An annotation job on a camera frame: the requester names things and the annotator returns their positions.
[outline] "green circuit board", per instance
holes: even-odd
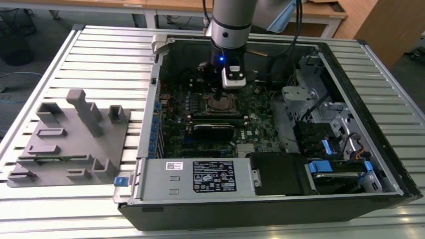
[[[241,144],[253,144],[259,152],[281,151],[269,106],[271,95],[259,89],[259,86],[249,85],[239,92],[223,94],[225,101],[217,102],[212,100],[213,92],[205,88],[196,90],[183,85],[168,86],[167,91],[161,91],[167,142],[164,157],[232,158],[237,157],[236,149]],[[232,125],[235,134],[231,140],[192,139],[188,128],[200,124]]]

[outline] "wooden table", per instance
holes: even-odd
[[[363,39],[391,68],[425,31],[424,0],[340,0],[351,17],[337,38]]]
[[[212,4],[213,1],[207,0],[208,12],[212,12]],[[204,16],[201,0],[0,0],[0,6],[144,14],[148,28],[159,28],[159,15]],[[325,24],[321,37],[333,37],[341,21],[348,17],[347,13],[333,11],[327,3],[307,2],[303,6],[303,22]]]

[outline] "slotted aluminum table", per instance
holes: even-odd
[[[147,88],[157,33],[201,35],[197,31],[85,26],[73,30],[0,144],[0,238],[424,238],[425,199],[375,211],[345,223],[200,231],[140,232],[117,211],[113,185],[10,188],[8,173],[38,124],[42,102],[61,107],[71,88],[83,88],[99,108],[132,110],[121,171],[136,164]],[[287,39],[252,35],[252,39]],[[303,38],[303,41],[324,41]],[[347,71],[409,173],[425,188],[425,118],[367,45],[353,40],[324,41]]]

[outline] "barcode sticker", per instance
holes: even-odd
[[[184,163],[183,162],[167,162],[165,170],[183,170]]]

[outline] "black trash bin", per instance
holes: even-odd
[[[4,22],[0,22],[0,58],[10,66],[22,66],[34,59],[26,38]]]
[[[0,17],[20,36],[30,36],[36,32],[32,18],[26,9],[0,7]]]

